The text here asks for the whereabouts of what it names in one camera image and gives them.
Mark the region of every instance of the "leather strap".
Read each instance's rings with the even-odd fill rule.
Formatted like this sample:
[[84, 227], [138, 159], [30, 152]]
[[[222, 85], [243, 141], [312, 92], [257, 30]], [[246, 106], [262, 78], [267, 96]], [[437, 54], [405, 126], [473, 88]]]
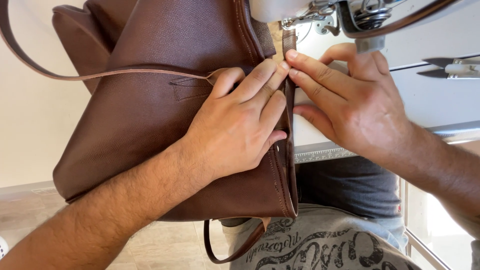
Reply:
[[178, 67], [169, 67], [162, 65], [141, 65], [141, 66], [129, 66], [119, 69], [107, 70], [97, 74], [91, 74], [86, 76], [63, 76], [55, 74], [47, 69], [43, 68], [39, 64], [35, 63], [28, 55], [22, 50], [18, 42], [16, 41], [12, 28], [10, 26], [10, 20], [8, 17], [8, 0], [0, 0], [0, 36], [7, 44], [7, 47], [12, 51], [12, 53], [25, 65], [30, 67], [35, 72], [46, 76], [48, 78], [62, 80], [62, 81], [84, 81], [94, 78], [99, 78], [103, 76], [110, 76], [115, 74], [125, 74], [125, 73], [161, 73], [161, 74], [171, 74], [178, 75], [190, 78], [204, 79], [207, 80], [211, 85], [214, 85], [218, 76], [224, 72], [227, 68], [218, 69], [209, 74], [199, 74], [195, 71], [189, 71], [185, 69], [180, 69]]
[[233, 262], [236, 259], [243, 256], [243, 254], [247, 253], [247, 251], [252, 248], [252, 246], [262, 237], [265, 233], [265, 230], [270, 223], [270, 218], [262, 219], [262, 222], [253, 230], [247, 240], [241, 245], [241, 247], [235, 251], [231, 256], [226, 259], [219, 260], [215, 257], [212, 250], [212, 245], [210, 244], [210, 221], [205, 221], [204, 223], [204, 244], [205, 250], [207, 251], [208, 258], [215, 264], [222, 264]]

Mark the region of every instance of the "white laundry basket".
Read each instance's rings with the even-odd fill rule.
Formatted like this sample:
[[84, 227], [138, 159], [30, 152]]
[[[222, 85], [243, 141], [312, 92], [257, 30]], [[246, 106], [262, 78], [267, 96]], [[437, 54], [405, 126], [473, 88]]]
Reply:
[[0, 236], [0, 259], [2, 259], [8, 252], [8, 244], [5, 239]]

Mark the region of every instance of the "hand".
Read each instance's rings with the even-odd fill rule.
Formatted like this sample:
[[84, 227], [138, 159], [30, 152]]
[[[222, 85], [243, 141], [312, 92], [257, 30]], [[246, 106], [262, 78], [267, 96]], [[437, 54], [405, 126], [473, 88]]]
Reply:
[[[290, 66], [267, 59], [247, 77], [241, 68], [223, 72], [184, 138], [189, 158], [209, 174], [209, 181], [260, 164], [271, 145], [287, 134], [273, 130], [285, 110], [278, 87]], [[231, 93], [234, 83], [241, 82]]]
[[[328, 68], [333, 60], [346, 61], [350, 76]], [[293, 112], [336, 144], [381, 163], [412, 138], [415, 128], [380, 52], [357, 54], [355, 44], [343, 43], [319, 61], [294, 50], [287, 61], [291, 79], [318, 106], [299, 105]]]

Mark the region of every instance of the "jeans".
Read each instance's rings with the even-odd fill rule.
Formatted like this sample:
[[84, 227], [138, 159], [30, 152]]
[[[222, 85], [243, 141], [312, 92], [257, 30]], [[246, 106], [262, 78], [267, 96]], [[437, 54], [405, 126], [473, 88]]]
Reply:
[[[400, 217], [398, 177], [363, 157], [302, 163], [297, 169], [300, 203], [335, 207], [370, 219]], [[250, 218], [220, 220], [226, 227]]]

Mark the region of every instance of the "fingernail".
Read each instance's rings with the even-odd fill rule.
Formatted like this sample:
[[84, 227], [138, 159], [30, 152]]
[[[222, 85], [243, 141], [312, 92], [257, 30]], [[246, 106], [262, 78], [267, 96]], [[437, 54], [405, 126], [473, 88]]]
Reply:
[[290, 59], [295, 59], [298, 56], [299, 52], [294, 49], [291, 49], [287, 52], [287, 57]]
[[287, 61], [282, 61], [280, 63], [280, 65], [285, 69], [285, 70], [289, 70], [290, 69], [290, 66], [288, 65]]
[[299, 72], [298, 69], [296, 69], [296, 68], [291, 68], [291, 69], [290, 69], [290, 76], [295, 76], [295, 75], [297, 75], [298, 72]]

